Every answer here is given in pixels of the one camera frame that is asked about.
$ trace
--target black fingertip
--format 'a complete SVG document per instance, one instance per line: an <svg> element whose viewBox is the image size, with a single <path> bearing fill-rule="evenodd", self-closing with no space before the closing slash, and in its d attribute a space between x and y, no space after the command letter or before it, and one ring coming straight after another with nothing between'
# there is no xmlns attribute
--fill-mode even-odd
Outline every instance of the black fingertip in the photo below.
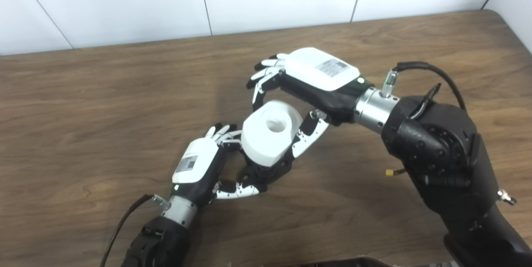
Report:
<svg viewBox="0 0 532 267"><path fill-rule="evenodd" d="M246 88L247 89L252 89L253 87L255 87L255 84L257 84L259 80L249 80L247 81L246 83Z"/></svg>
<svg viewBox="0 0 532 267"><path fill-rule="evenodd" d="M225 193L235 193L236 192L236 182L232 180L219 180L221 183L220 191Z"/></svg>
<svg viewBox="0 0 532 267"><path fill-rule="evenodd" d="M264 193L264 192L268 191L268 186L266 186L265 184L255 185L255 188L257 188L259 193Z"/></svg>
<svg viewBox="0 0 532 267"><path fill-rule="evenodd" d="M214 127L214 132L216 133L220 131L220 129L222 128L222 123L215 123L213 127Z"/></svg>
<svg viewBox="0 0 532 267"><path fill-rule="evenodd" d="M262 62L259 62L255 65L255 70L258 72L259 70L263 70L267 68L267 66L262 65Z"/></svg>
<svg viewBox="0 0 532 267"><path fill-rule="evenodd" d="M266 96L266 93L258 93L257 97L255 99L255 102L253 103L253 112L257 111L259 108L261 108L262 105L264 105L264 97Z"/></svg>
<svg viewBox="0 0 532 267"><path fill-rule="evenodd" d="M314 130L318 126L319 119L313 119L310 116L310 112L306 115L305 119L301 123L300 130L303 134L311 136Z"/></svg>

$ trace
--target metal connector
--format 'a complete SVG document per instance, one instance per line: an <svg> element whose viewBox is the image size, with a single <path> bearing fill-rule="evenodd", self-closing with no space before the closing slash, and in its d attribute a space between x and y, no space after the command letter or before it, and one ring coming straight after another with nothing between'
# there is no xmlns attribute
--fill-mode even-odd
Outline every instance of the metal connector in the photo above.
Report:
<svg viewBox="0 0 532 267"><path fill-rule="evenodd" d="M214 188L212 188L212 193L213 194L218 193L218 191L220 190L220 187L222 187L222 182L220 181L216 182L216 184L214 184Z"/></svg>
<svg viewBox="0 0 532 267"><path fill-rule="evenodd" d="M309 114L312 119L323 119L323 120L327 119L327 113L319 109L314 109L310 111Z"/></svg>
<svg viewBox="0 0 532 267"><path fill-rule="evenodd" d="M152 201L154 201L158 206L161 206L164 210L168 210L172 206L169 201L157 194L153 195Z"/></svg>
<svg viewBox="0 0 532 267"><path fill-rule="evenodd" d="M397 76L399 76L399 73L395 70L390 70L388 72L388 75L386 76L386 80L384 80L384 84L382 85L382 89L380 91L381 97L389 98L392 95L395 81L397 80Z"/></svg>
<svg viewBox="0 0 532 267"><path fill-rule="evenodd" d="M499 191L497 191L497 194L499 195L498 200L502 200L505 203L511 205L517 204L517 200L511 197L504 189L499 189Z"/></svg>

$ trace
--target white cylinder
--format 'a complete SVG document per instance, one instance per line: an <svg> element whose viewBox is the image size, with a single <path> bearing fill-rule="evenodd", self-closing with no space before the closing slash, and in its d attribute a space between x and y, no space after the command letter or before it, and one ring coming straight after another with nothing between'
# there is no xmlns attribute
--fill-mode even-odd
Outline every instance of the white cylinder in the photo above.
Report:
<svg viewBox="0 0 532 267"><path fill-rule="evenodd" d="M272 166L290 147L302 122L301 115L289 104L267 102L245 120L242 148L255 163Z"/></svg>

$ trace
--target robot finger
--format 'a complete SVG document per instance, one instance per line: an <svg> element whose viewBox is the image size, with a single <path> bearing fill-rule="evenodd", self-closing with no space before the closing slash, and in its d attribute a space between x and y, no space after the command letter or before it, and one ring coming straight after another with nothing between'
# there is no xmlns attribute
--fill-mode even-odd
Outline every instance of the robot finger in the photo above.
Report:
<svg viewBox="0 0 532 267"><path fill-rule="evenodd" d="M216 132L216 134L212 136L212 140L217 141L222 135L224 135L229 130L230 127L231 125L225 125L221 129L219 129L218 132Z"/></svg>
<svg viewBox="0 0 532 267"><path fill-rule="evenodd" d="M220 142L223 142L224 140L227 140L229 138L231 138L231 139L237 138L238 136L240 136L241 133L242 133L241 129L238 130L238 131L232 131L232 132L225 133L220 138L218 138L218 140L216 140L216 142L220 143Z"/></svg>
<svg viewBox="0 0 532 267"><path fill-rule="evenodd" d="M230 124L228 131L232 132L232 131L236 130L236 128L237 128L236 124Z"/></svg>
<svg viewBox="0 0 532 267"><path fill-rule="evenodd" d="M285 59L281 59L281 58L273 58L270 57L270 59L266 59L266 60L262 60L261 62L259 62L258 64L255 65L255 70L263 70L267 67L270 67L270 66L284 66L285 64Z"/></svg>
<svg viewBox="0 0 532 267"><path fill-rule="evenodd" d="M207 135L205 135L206 138L211 138L216 131L218 131L222 127L222 123L216 123L212 127L209 128L207 131Z"/></svg>
<svg viewBox="0 0 532 267"><path fill-rule="evenodd" d="M251 78L249 78L249 81L246 84L246 88L247 89L253 88L264 77L268 75L279 74L281 70L282 69L279 67L268 67L264 70L261 70L260 72L257 72L256 74L251 76Z"/></svg>
<svg viewBox="0 0 532 267"><path fill-rule="evenodd" d="M243 188L241 183L235 183L235 187L226 187L225 190L227 191L224 191L224 189L218 190L218 192L216 193L216 198L235 199L251 195L257 195L260 193L260 191L253 185L249 185Z"/></svg>
<svg viewBox="0 0 532 267"><path fill-rule="evenodd" d="M264 97L266 95L266 91L270 91L280 87L280 77L280 73L270 74L257 82L257 84L255 85L255 91L253 93L253 100L251 101L251 105L253 106L254 112L264 104Z"/></svg>
<svg viewBox="0 0 532 267"><path fill-rule="evenodd" d="M277 55L271 56L269 59L286 59L286 58L288 58L288 54L279 53Z"/></svg>

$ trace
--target fingertip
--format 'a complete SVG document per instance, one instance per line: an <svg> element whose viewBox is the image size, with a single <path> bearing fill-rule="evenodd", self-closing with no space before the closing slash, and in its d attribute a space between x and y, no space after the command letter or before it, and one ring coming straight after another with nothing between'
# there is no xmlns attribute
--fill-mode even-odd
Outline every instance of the fingertip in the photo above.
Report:
<svg viewBox="0 0 532 267"><path fill-rule="evenodd" d="M246 88L247 89L252 89L253 87L255 87L257 82L258 82L257 80L249 80L249 81L247 81Z"/></svg>
<svg viewBox="0 0 532 267"><path fill-rule="evenodd" d="M267 66L262 65L262 62L259 62L258 64L255 65L256 71L263 70L265 68L267 68Z"/></svg>
<svg viewBox="0 0 532 267"><path fill-rule="evenodd" d="M214 127L210 127L205 137L212 137L215 132L216 132L216 129Z"/></svg>
<svg viewBox="0 0 532 267"><path fill-rule="evenodd" d="M213 127L215 129L214 132L216 133L216 132L220 131L220 129L222 128L222 123L215 123L213 125Z"/></svg>

